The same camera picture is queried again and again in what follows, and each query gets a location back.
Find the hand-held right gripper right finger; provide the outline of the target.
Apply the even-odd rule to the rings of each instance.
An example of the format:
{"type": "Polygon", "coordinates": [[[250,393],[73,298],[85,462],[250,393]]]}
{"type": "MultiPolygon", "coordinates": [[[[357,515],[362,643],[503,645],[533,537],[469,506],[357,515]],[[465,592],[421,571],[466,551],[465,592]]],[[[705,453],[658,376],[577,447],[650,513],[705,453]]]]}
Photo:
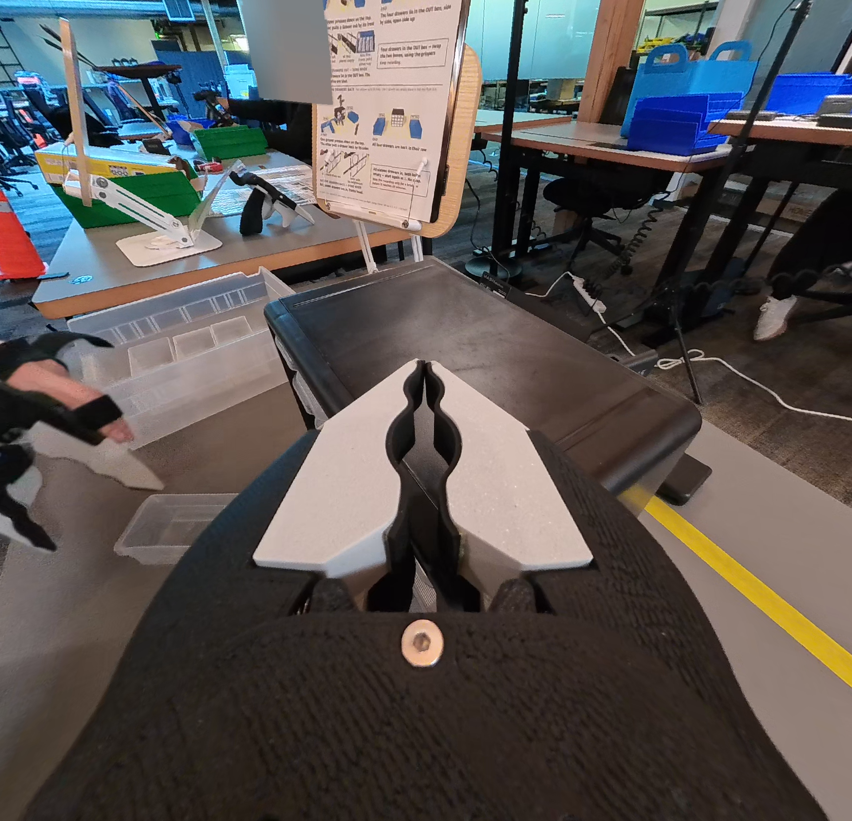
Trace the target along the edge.
{"type": "Polygon", "coordinates": [[[439,362],[428,363],[441,558],[490,604],[506,581],[585,569],[593,553],[532,432],[439,362]]]}

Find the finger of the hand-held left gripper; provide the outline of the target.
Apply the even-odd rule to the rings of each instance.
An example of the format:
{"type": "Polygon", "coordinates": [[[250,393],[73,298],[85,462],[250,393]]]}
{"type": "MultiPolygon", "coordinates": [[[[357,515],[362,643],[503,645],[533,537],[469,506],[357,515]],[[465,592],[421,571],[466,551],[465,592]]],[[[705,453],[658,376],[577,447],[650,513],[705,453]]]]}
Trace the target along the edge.
{"type": "Polygon", "coordinates": [[[98,444],[84,442],[45,422],[30,429],[34,451],[48,458],[73,461],[92,473],[116,480],[138,490],[162,491],[165,484],[123,444],[103,439],[98,444]]]}

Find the large clear plastic bin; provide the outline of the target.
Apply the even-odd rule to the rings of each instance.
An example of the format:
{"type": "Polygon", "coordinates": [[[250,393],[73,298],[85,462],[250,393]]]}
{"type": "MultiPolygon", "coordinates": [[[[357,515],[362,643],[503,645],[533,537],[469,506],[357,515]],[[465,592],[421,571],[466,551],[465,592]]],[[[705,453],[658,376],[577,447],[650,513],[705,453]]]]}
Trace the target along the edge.
{"type": "Polygon", "coordinates": [[[72,318],[71,331],[101,337],[112,348],[74,343],[70,369],[122,410],[137,449],[286,382],[264,309],[292,289],[266,268],[232,273],[180,290],[72,318]],[[134,345],[245,316],[253,335],[141,377],[130,375],[134,345]]]}

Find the black drawer cabinet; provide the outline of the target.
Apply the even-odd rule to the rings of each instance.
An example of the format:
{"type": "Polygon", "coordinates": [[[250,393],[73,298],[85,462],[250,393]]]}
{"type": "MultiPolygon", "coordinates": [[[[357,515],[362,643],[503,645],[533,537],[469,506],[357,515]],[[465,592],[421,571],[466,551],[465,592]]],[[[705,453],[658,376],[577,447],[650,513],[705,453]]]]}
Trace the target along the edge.
{"type": "Polygon", "coordinates": [[[636,510],[701,429],[684,397],[432,257],[288,295],[264,316],[327,417],[435,360],[636,510]]]}

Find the person's left hand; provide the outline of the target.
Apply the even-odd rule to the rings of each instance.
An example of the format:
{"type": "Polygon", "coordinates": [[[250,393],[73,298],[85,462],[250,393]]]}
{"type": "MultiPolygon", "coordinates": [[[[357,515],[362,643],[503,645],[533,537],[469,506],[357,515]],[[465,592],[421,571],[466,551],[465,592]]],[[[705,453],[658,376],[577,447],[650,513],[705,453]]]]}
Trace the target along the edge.
{"type": "Polygon", "coordinates": [[[51,359],[21,365],[7,379],[11,388],[38,392],[62,403],[70,411],[101,399],[103,393],[71,377],[68,370],[51,359]]]}

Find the white articulated stand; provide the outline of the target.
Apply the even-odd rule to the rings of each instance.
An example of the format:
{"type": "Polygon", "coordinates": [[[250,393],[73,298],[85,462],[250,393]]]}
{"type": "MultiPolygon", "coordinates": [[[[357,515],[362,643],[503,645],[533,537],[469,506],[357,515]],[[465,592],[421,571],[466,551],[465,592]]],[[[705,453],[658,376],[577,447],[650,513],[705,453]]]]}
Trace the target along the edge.
{"type": "Polygon", "coordinates": [[[152,228],[119,240],[117,247],[135,267],[150,267],[218,250],[222,242],[202,231],[193,237],[182,219],[166,213],[107,177],[91,175],[93,201],[102,202],[152,228]]]}

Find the grey table with wooden edge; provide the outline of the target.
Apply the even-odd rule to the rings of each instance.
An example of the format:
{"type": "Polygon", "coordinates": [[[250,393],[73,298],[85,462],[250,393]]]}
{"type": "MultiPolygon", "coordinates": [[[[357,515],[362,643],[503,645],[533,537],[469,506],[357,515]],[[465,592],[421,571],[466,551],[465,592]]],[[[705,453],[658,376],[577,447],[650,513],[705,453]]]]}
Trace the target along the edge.
{"type": "Polygon", "coordinates": [[[81,228],[73,221],[62,240],[51,270],[64,279],[39,283],[32,304],[47,319],[70,318],[137,302],[231,273],[256,273],[302,266],[341,255],[360,253],[355,224],[332,218],[309,207],[314,226],[296,219],[287,229],[268,224],[264,233],[243,238],[237,216],[210,216],[205,230],[221,247],[201,255],[149,267],[136,267],[119,250],[117,241],[144,234],[140,223],[107,228],[81,228]]]}

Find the large green plastic bin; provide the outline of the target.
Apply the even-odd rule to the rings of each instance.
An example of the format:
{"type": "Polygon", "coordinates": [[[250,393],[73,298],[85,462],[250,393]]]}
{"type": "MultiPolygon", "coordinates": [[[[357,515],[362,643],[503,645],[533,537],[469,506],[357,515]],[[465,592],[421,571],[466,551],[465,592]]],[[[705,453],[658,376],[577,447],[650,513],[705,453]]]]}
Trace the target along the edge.
{"type": "MultiPolygon", "coordinates": [[[[180,171],[115,177],[111,181],[176,217],[189,216],[201,202],[198,192],[180,171]]],[[[65,193],[60,185],[51,185],[50,188],[84,229],[107,228],[134,222],[132,217],[107,204],[93,201],[91,207],[87,208],[80,198],[65,193]]]]}

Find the clear acrylic wedge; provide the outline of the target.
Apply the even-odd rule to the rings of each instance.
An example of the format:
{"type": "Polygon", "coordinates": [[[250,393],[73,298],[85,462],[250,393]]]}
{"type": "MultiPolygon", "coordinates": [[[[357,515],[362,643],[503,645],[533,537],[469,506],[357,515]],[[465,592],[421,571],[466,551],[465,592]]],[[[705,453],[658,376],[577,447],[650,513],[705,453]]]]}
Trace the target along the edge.
{"type": "Polygon", "coordinates": [[[237,158],[226,161],[220,174],[207,177],[200,204],[186,220],[194,238],[202,231],[209,217],[237,216],[241,213],[250,188],[238,185],[231,179],[231,174],[241,177],[247,170],[245,162],[237,158]]]}

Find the printed paper sheet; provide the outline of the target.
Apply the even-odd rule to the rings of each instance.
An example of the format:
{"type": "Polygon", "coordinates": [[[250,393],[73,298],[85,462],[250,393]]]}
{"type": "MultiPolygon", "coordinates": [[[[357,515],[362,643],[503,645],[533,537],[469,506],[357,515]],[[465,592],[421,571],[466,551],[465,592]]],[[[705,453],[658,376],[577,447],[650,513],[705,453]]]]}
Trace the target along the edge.
{"type": "Polygon", "coordinates": [[[268,167],[259,169],[257,175],[298,205],[316,204],[313,170],[308,165],[268,167]]]}

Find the upright wooden stick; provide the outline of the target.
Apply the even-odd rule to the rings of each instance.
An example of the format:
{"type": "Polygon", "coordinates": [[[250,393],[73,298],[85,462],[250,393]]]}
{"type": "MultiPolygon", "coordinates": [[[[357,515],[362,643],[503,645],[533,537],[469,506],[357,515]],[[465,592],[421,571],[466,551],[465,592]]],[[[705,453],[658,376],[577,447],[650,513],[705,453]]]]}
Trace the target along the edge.
{"type": "Polygon", "coordinates": [[[71,119],[71,138],[75,146],[79,175],[80,198],[83,206],[90,208],[91,170],[89,163],[89,134],[86,113],[83,108],[83,91],[80,80],[79,55],[72,32],[71,23],[64,17],[59,18],[59,37],[63,55],[63,67],[67,80],[68,108],[71,119]]]}

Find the rounded wooden board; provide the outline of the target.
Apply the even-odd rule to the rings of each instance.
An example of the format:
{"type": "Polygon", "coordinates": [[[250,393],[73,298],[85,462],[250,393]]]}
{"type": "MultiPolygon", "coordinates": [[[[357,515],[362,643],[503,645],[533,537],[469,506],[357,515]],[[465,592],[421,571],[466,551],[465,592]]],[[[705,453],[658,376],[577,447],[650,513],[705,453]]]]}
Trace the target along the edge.
{"type": "Polygon", "coordinates": [[[438,220],[425,224],[420,231],[419,235],[424,240],[433,240],[445,235],[458,219],[474,138],[475,119],[479,111],[481,86],[481,62],[474,49],[465,44],[448,146],[446,191],[441,200],[438,220]]]}

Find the black upright pole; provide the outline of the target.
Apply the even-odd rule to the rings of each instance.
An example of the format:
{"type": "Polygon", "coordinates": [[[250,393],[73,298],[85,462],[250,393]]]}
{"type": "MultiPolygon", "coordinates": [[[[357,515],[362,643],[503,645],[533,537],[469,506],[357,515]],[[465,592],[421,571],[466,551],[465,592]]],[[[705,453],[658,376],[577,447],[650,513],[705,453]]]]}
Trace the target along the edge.
{"type": "Polygon", "coordinates": [[[497,189],[495,198],[491,264],[489,273],[498,277],[500,268],[509,273],[509,254],[512,250],[513,230],[515,226],[516,200],[520,183],[520,168],[517,165],[512,146],[513,126],[517,100],[517,86],[521,59],[522,36],[528,0],[514,0],[511,31],[509,35],[509,56],[505,92],[505,109],[500,132],[500,154],[497,170],[497,189]]]}

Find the stack of blue trays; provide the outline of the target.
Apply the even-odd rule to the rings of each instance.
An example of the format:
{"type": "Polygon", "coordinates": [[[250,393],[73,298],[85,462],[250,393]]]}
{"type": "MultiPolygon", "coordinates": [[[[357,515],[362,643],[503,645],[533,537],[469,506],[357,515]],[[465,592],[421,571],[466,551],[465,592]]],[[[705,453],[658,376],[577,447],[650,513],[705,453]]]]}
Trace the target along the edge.
{"type": "Polygon", "coordinates": [[[625,148],[685,157],[711,153],[727,136],[710,133],[710,124],[739,111],[744,98],[741,92],[714,92],[640,99],[623,134],[625,148]]]}

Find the blue plastic bin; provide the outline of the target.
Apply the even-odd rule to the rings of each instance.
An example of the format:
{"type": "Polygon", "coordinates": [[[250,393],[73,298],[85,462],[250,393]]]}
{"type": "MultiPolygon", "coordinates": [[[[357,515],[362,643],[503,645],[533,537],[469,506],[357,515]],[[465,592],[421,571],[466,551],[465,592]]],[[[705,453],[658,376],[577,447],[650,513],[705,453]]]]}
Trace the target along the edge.
{"type": "Polygon", "coordinates": [[[828,95],[851,94],[851,75],[809,71],[778,75],[773,81],[766,111],[790,116],[813,115],[828,95]]]}

